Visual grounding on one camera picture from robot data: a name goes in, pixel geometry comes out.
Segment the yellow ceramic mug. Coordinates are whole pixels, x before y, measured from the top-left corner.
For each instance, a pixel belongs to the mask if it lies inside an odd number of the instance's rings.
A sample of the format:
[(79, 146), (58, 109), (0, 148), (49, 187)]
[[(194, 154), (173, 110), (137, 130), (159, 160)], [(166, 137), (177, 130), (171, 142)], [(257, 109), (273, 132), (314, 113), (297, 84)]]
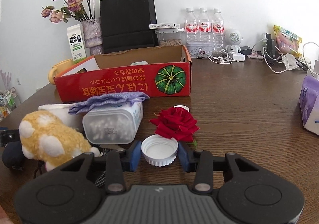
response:
[(67, 70), (68, 68), (72, 67), (73, 64), (74, 64), (74, 61), (72, 59), (67, 59), (54, 65), (48, 73), (49, 83), (52, 85), (55, 85), (55, 81), (54, 81), (55, 76)]

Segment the white flat box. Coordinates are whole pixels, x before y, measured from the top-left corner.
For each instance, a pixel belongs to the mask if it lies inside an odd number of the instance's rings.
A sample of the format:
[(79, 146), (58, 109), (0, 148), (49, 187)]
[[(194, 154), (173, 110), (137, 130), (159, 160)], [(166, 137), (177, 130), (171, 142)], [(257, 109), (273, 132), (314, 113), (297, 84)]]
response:
[(156, 23), (156, 24), (149, 25), (150, 30), (179, 29), (179, 28), (180, 28), (180, 24), (178, 23)]

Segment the red cardboard box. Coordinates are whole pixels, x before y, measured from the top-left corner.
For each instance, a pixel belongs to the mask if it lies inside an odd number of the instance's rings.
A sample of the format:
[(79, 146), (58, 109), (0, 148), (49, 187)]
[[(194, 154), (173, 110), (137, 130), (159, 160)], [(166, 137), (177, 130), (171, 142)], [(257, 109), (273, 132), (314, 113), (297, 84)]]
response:
[[(148, 64), (130, 65), (142, 60)], [(54, 81), (63, 102), (121, 92), (183, 97), (191, 94), (191, 69), (185, 46), (157, 46), (91, 56), (59, 73)]]

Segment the decorated tin box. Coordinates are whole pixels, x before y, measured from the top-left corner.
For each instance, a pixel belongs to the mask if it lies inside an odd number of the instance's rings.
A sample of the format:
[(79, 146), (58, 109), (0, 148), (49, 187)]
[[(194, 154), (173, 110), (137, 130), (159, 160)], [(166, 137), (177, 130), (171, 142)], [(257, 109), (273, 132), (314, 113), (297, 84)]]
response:
[(213, 50), (213, 44), (210, 42), (190, 42), (186, 47), (191, 58), (207, 58), (208, 53)]

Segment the water bottle left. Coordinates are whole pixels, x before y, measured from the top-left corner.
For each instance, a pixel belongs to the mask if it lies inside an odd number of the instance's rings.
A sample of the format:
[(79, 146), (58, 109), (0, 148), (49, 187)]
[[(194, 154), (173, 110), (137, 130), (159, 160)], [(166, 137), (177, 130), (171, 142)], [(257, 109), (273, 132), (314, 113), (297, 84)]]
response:
[(184, 30), (186, 34), (186, 42), (196, 42), (197, 41), (197, 18), (194, 14), (193, 8), (186, 8), (186, 14), (184, 18)]

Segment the milk carton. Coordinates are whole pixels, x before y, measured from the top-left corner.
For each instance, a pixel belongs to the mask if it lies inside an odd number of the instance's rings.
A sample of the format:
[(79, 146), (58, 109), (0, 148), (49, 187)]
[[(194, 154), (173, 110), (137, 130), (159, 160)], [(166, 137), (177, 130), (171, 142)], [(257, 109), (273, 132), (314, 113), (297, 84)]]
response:
[(80, 25), (76, 24), (67, 28), (67, 36), (74, 63), (78, 63), (87, 58), (82, 38)]

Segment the purple tissue pack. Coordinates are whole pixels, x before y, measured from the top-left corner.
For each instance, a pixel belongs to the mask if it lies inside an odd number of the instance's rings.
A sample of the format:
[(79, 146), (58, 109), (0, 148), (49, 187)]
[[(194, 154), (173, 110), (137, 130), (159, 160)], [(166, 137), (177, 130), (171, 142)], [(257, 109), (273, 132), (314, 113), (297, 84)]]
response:
[(318, 100), (318, 80), (312, 76), (305, 76), (299, 96), (302, 123), (306, 130), (317, 135), (319, 132)]

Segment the water bottle middle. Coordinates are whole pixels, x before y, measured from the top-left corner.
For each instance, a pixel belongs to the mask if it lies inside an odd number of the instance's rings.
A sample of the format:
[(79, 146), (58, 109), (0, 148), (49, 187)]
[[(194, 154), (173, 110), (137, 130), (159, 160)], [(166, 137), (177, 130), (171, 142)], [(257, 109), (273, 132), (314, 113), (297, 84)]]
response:
[(210, 42), (211, 20), (207, 8), (200, 8), (198, 15), (198, 33), (200, 42)]

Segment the large white bottle cap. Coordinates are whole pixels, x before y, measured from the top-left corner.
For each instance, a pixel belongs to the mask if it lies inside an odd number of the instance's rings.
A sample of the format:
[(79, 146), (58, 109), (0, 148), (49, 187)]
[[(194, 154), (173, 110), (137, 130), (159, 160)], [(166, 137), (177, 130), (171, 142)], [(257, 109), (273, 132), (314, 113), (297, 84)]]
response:
[(173, 163), (177, 157), (178, 142), (174, 138), (164, 138), (154, 134), (143, 140), (141, 152), (146, 162), (155, 167)]

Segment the yellow white plush toy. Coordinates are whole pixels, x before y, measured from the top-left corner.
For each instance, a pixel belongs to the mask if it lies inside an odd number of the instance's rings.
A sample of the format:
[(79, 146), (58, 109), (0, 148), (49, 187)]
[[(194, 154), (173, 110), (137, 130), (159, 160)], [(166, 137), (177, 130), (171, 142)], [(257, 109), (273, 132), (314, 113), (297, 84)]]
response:
[(47, 171), (86, 152), (93, 153), (95, 157), (101, 155), (83, 134), (64, 125), (49, 111), (27, 114), (20, 122), (19, 134), (24, 156), (44, 162)]

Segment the black paper bag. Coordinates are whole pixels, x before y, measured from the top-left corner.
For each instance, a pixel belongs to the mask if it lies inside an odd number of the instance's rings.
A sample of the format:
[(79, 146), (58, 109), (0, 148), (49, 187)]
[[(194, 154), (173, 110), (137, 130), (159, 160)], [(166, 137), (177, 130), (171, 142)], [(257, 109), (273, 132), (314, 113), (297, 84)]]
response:
[(100, 19), (104, 54), (159, 45), (154, 0), (101, 0)]

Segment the purple cloth pouch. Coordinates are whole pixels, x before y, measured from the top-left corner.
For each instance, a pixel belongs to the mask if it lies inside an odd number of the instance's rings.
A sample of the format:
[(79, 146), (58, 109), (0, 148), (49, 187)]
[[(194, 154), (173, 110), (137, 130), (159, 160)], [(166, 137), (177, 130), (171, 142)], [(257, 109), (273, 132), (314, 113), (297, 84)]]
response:
[(136, 102), (143, 102), (150, 97), (144, 92), (122, 92), (110, 93), (100, 96), (88, 98), (86, 101), (78, 102), (69, 109), (70, 115), (78, 115), (81, 113), (88, 113), (95, 107), (104, 105), (118, 105), (121, 103), (129, 103), (131, 106)]

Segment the snack bag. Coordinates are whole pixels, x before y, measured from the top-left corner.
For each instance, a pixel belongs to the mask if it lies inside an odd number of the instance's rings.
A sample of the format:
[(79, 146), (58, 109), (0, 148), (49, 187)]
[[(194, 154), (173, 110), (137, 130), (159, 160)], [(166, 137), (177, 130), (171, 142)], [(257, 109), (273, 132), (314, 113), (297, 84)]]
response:
[(302, 43), (302, 38), (278, 25), (274, 25), (273, 29), (277, 49), (281, 53), (290, 53), (297, 59), (301, 58), (302, 55), (299, 53), (298, 49), (299, 45)]

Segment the white tissue wad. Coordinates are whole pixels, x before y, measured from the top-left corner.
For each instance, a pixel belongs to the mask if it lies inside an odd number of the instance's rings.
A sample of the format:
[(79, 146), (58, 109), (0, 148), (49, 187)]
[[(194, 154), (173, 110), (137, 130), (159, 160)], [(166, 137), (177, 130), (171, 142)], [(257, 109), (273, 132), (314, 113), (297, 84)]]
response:
[(145, 60), (142, 60), (140, 62), (133, 62), (130, 65), (131, 66), (141, 66), (141, 65), (147, 65), (147, 64), (148, 64), (148, 62), (146, 62)]

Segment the red fabric rose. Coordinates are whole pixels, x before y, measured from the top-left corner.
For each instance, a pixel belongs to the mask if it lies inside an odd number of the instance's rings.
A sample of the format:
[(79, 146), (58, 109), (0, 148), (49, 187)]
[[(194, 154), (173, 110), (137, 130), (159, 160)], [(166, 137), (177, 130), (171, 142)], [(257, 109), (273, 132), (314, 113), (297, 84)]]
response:
[(156, 126), (156, 134), (186, 143), (193, 143), (194, 133), (200, 129), (197, 120), (182, 107), (162, 110), (150, 122)]

